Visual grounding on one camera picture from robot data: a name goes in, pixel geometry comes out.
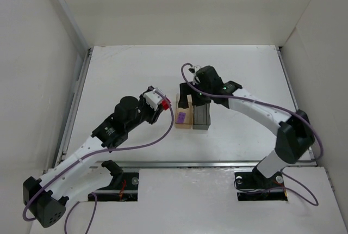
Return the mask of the red lego brick assembly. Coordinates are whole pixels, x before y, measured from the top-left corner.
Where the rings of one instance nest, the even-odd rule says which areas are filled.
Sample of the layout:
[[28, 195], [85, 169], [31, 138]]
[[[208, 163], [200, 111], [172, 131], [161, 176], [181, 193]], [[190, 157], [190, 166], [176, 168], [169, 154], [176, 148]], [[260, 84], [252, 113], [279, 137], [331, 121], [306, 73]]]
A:
[[171, 102], [169, 99], [164, 99], [161, 102], [161, 106], [163, 107], [163, 110], [168, 110], [171, 107]]

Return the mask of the purple lego brick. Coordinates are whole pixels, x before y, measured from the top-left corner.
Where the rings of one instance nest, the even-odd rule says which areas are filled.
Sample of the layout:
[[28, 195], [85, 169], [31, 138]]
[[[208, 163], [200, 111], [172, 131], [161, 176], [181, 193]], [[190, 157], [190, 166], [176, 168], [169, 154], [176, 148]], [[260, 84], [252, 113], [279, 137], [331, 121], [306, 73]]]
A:
[[185, 112], [179, 112], [177, 116], [176, 123], [177, 124], [184, 124], [185, 123], [185, 117], [186, 113]]

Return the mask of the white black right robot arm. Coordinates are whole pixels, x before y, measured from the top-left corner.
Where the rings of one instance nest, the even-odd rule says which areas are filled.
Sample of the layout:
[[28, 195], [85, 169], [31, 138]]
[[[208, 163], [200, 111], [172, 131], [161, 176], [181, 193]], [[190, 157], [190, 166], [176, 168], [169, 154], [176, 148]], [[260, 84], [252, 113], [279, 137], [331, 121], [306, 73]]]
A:
[[237, 82], [224, 82], [214, 67], [183, 64], [193, 75], [180, 84], [178, 106], [188, 107], [191, 96], [194, 107], [211, 102], [239, 112], [266, 127], [276, 136], [274, 149], [251, 172], [235, 173], [237, 188], [242, 191], [278, 187], [281, 170], [296, 164], [314, 144], [315, 133], [307, 114], [302, 110], [292, 112], [274, 104], [265, 103], [250, 94]]

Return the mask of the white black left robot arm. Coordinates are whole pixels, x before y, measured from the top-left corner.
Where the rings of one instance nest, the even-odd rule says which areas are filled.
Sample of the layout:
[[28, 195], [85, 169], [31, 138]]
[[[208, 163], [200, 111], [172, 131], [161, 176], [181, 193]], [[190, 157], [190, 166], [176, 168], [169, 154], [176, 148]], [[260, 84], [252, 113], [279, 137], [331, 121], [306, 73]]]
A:
[[159, 89], [148, 89], [138, 98], [125, 96], [91, 136], [73, 154], [40, 178], [23, 183], [23, 203], [42, 227], [55, 224], [65, 213], [72, 195], [67, 191], [88, 172], [102, 154], [111, 153], [143, 122], [153, 124], [170, 101]]

